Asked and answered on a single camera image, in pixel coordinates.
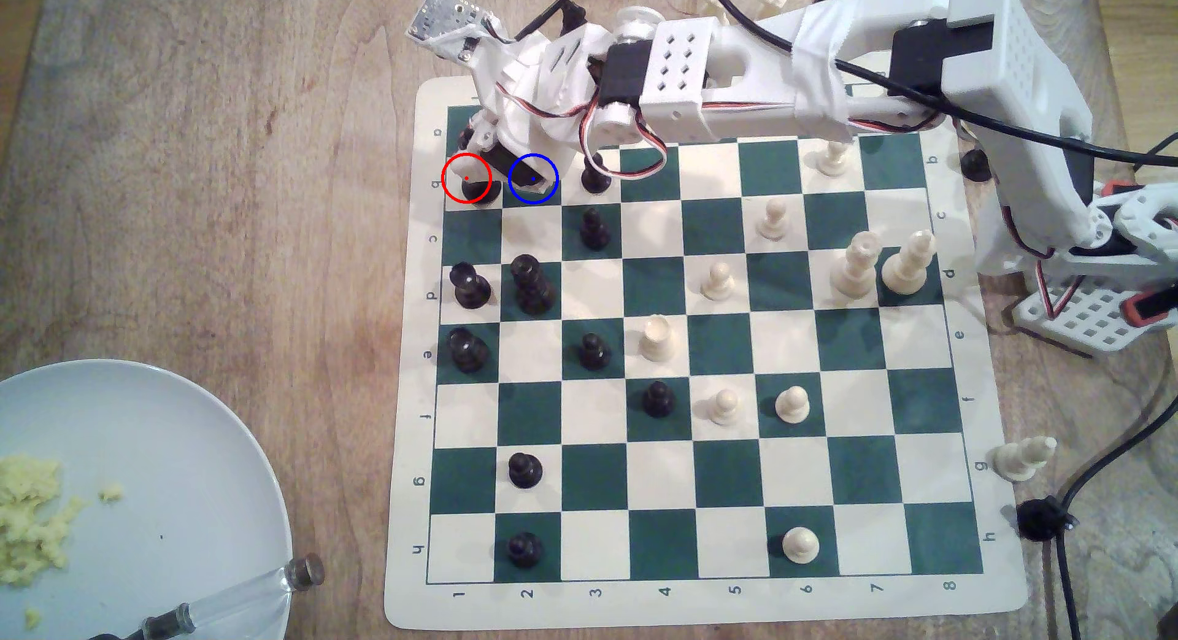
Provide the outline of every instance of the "white plate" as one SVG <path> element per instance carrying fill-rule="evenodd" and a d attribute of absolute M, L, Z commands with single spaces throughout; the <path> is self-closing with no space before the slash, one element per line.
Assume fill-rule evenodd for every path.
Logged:
<path fill-rule="evenodd" d="M 61 499 L 91 504 L 66 540 L 65 569 L 29 588 L 0 585 L 0 638 L 121 638 L 145 616 L 291 559 L 286 506 L 262 448 L 232 410 L 176 374 L 87 359 L 0 382 L 0 456 L 16 453 L 61 461 Z M 111 482 L 126 497 L 100 503 Z M 45 615 L 32 633 L 26 606 Z M 277 640 L 289 613 L 289 600 L 276 600 L 188 638 Z"/>

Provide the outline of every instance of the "chess piece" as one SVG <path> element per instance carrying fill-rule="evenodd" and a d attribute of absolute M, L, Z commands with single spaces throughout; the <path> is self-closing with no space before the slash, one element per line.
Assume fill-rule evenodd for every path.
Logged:
<path fill-rule="evenodd" d="M 1057 446 L 1054 437 L 1028 437 L 1004 444 L 994 453 L 994 471 L 1007 481 L 1026 481 L 1047 464 Z"/>
<path fill-rule="evenodd" d="M 736 282 L 733 281 L 732 270 L 728 263 L 713 263 L 708 270 L 708 278 L 700 284 L 700 292 L 713 302 L 721 302 L 732 297 Z"/>
<path fill-rule="evenodd" d="M 809 416 L 809 395 L 800 387 L 790 387 L 777 395 L 773 408 L 781 421 L 789 424 L 801 423 Z"/>
<path fill-rule="evenodd" d="M 463 309 L 478 309 L 491 299 L 491 284 L 475 272 L 470 263 L 458 263 L 450 269 L 454 298 Z"/>
<path fill-rule="evenodd" d="M 937 239 L 932 231 L 916 231 L 900 248 L 900 252 L 884 262 L 880 276 L 884 285 L 896 295 L 912 295 L 928 279 L 925 268 L 937 253 Z"/>
<path fill-rule="evenodd" d="M 875 288 L 875 262 L 880 257 L 880 237 L 871 231 L 855 233 L 843 256 L 830 266 L 834 290 L 859 299 Z"/>

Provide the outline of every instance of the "yellow food crumbs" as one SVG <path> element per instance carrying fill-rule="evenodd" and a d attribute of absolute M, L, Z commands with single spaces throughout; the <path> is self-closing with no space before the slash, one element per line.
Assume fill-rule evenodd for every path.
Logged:
<path fill-rule="evenodd" d="M 0 583 L 28 587 L 48 567 L 65 568 L 61 543 L 86 502 L 72 497 L 44 522 L 37 519 L 61 491 L 60 467 L 22 454 L 0 458 Z"/>

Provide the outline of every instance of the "green square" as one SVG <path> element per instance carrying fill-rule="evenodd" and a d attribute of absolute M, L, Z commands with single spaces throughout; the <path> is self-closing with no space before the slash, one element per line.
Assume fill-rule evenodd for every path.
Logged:
<path fill-rule="evenodd" d="M 898 369 L 887 384 L 896 434 L 961 431 L 953 369 Z"/>
<path fill-rule="evenodd" d="M 765 509 L 765 527 L 769 534 L 769 578 L 839 575 L 834 507 L 767 507 Z M 818 536 L 818 556 L 809 563 L 795 563 L 781 552 L 781 537 L 795 527 L 808 528 Z"/>
<path fill-rule="evenodd" d="M 472 374 L 464 374 L 454 365 L 450 357 L 450 348 L 446 347 L 446 338 L 450 330 L 466 328 L 470 334 L 483 339 L 491 354 L 482 369 Z M 495 323 L 472 323 L 470 325 L 439 325 L 438 326 L 438 384 L 463 384 L 469 382 L 498 382 L 499 380 L 499 325 Z"/>
<path fill-rule="evenodd" d="M 760 507 L 761 444 L 756 440 L 708 440 L 695 447 L 696 507 Z"/>
<path fill-rule="evenodd" d="M 511 323 L 516 321 L 551 321 L 561 317 L 561 264 L 541 263 L 540 269 L 556 290 L 556 302 L 552 303 L 552 308 L 538 316 L 524 314 L 519 303 L 516 302 L 516 285 L 515 278 L 511 277 L 511 265 L 503 265 L 501 277 L 503 285 L 499 286 L 503 289 L 503 297 L 499 302 L 499 321 Z"/>
<path fill-rule="evenodd" d="M 744 252 L 744 217 L 739 198 L 684 200 L 683 253 L 709 256 Z"/>
<path fill-rule="evenodd" d="M 737 144 L 741 196 L 801 193 L 798 141 Z"/>
<path fill-rule="evenodd" d="M 561 480 L 565 512 L 627 508 L 626 446 L 565 444 Z"/>
<path fill-rule="evenodd" d="M 978 520 L 969 502 L 905 504 L 912 573 L 981 573 Z"/>
<path fill-rule="evenodd" d="M 495 448 L 435 449 L 431 514 L 495 513 Z"/>
<path fill-rule="evenodd" d="M 809 396 L 810 411 L 801 423 L 790 424 L 777 416 L 777 395 L 800 387 Z M 826 435 L 822 414 L 822 376 L 819 374 L 761 374 L 756 376 L 756 415 L 761 437 L 816 437 Z"/>
<path fill-rule="evenodd" d="M 581 339 L 587 334 L 595 334 L 605 341 L 610 349 L 609 364 L 605 368 L 590 371 L 581 365 Z M 604 380 L 626 377 L 624 348 L 626 329 L 621 318 L 595 318 L 590 321 L 564 321 L 561 324 L 561 369 L 562 380 Z"/>
<path fill-rule="evenodd" d="M 818 358 L 823 371 L 886 369 L 879 309 L 814 312 Z"/>
<path fill-rule="evenodd" d="M 749 253 L 744 258 L 748 264 L 748 303 L 753 311 L 814 308 L 807 252 Z"/>
<path fill-rule="evenodd" d="M 695 509 L 630 512 L 630 580 L 700 576 Z"/>
<path fill-rule="evenodd" d="M 642 409 L 642 395 L 655 381 L 626 381 L 626 438 L 630 442 L 691 440 L 691 397 L 687 378 L 660 380 L 675 395 L 675 409 L 659 418 Z"/>
<path fill-rule="evenodd" d="M 900 466 L 895 437 L 867 435 L 828 437 L 830 483 L 835 504 L 900 502 Z"/>
<path fill-rule="evenodd" d="M 627 316 L 687 312 L 683 257 L 623 258 L 622 304 Z"/>
<path fill-rule="evenodd" d="M 806 209 L 806 244 L 810 249 L 847 249 L 855 233 L 867 230 L 863 192 L 810 193 Z"/>
<path fill-rule="evenodd" d="M 925 186 L 925 157 L 920 134 L 859 137 L 863 189 L 899 190 Z"/>
<path fill-rule="evenodd" d="M 585 210 L 593 207 L 609 230 L 609 244 L 594 251 L 581 240 L 581 220 Z M 616 203 L 603 205 L 565 205 L 561 209 L 561 251 L 564 260 L 589 260 L 622 257 L 622 206 Z"/>
<path fill-rule="evenodd" d="M 502 210 L 446 211 L 442 224 L 442 265 L 497 265 L 503 259 Z"/>
<path fill-rule="evenodd" d="M 622 171 L 641 171 L 661 157 L 657 150 L 621 150 Z M 638 200 L 679 200 L 679 149 L 667 150 L 667 165 L 661 171 L 642 180 L 614 180 L 622 183 L 622 203 Z"/>
<path fill-rule="evenodd" d="M 753 372 L 748 314 L 688 316 L 687 334 L 693 376 Z"/>
<path fill-rule="evenodd" d="M 499 444 L 560 444 L 561 383 L 499 384 Z"/>
<path fill-rule="evenodd" d="M 544 556 L 531 568 L 519 568 L 508 559 L 508 540 L 530 532 L 544 546 Z M 496 514 L 495 582 L 561 581 L 561 514 Z"/>

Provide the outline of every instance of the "black chess piece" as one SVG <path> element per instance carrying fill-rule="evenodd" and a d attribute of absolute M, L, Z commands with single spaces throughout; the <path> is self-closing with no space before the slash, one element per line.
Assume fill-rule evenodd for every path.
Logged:
<path fill-rule="evenodd" d="M 600 152 L 593 153 L 593 160 L 597 166 L 604 166 L 605 164 L 602 161 Z M 588 163 L 585 163 L 585 170 L 581 172 L 581 186 L 589 193 L 602 193 L 609 189 L 613 180 L 613 178 L 594 169 Z"/>
<path fill-rule="evenodd" d="M 491 349 L 487 347 L 487 343 L 466 328 L 450 330 L 446 347 L 450 349 L 450 358 L 454 359 L 455 368 L 464 374 L 474 374 L 482 369 L 491 356 Z"/>
<path fill-rule="evenodd" d="M 605 344 L 605 339 L 590 332 L 581 337 L 581 351 L 577 355 L 582 367 L 590 371 L 600 371 L 609 365 L 613 352 Z"/>
<path fill-rule="evenodd" d="M 531 488 L 544 476 L 544 466 L 531 454 L 516 451 L 508 458 L 508 479 L 516 488 Z"/>
<path fill-rule="evenodd" d="M 535 256 L 516 256 L 511 262 L 511 278 L 516 283 L 516 303 L 524 314 L 538 316 L 556 304 L 556 289 Z"/>
<path fill-rule="evenodd" d="M 544 545 L 530 532 L 521 532 L 508 539 L 508 559 L 511 563 L 530 569 L 544 559 Z"/>
<path fill-rule="evenodd" d="M 581 242 L 593 251 L 609 245 L 609 227 L 601 219 L 601 212 L 590 207 L 581 215 Z"/>
<path fill-rule="evenodd" d="M 458 263 L 450 269 L 454 298 L 463 309 L 478 309 L 491 299 L 491 284 L 478 276 L 470 263 Z"/>
<path fill-rule="evenodd" d="M 656 420 L 666 417 L 675 410 L 675 392 L 667 383 L 655 381 L 642 394 L 642 409 Z"/>

